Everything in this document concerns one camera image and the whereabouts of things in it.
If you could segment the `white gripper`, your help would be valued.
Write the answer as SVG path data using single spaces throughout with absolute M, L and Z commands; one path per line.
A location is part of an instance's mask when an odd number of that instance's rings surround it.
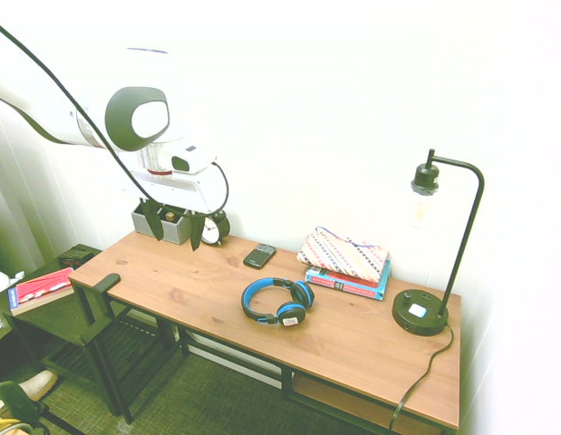
M 133 165 L 128 165 L 127 168 L 144 192 L 129 178 L 123 181 L 123 189 L 141 198 L 141 210 L 157 240 L 164 238 L 160 218 L 161 204 L 200 213 L 214 212 L 224 205 L 224 173 L 216 165 L 209 165 L 195 174 L 174 171 L 167 176 L 152 175 Z M 201 243 L 204 217 L 194 214 L 189 217 L 189 221 L 189 239 L 191 248 L 195 251 Z

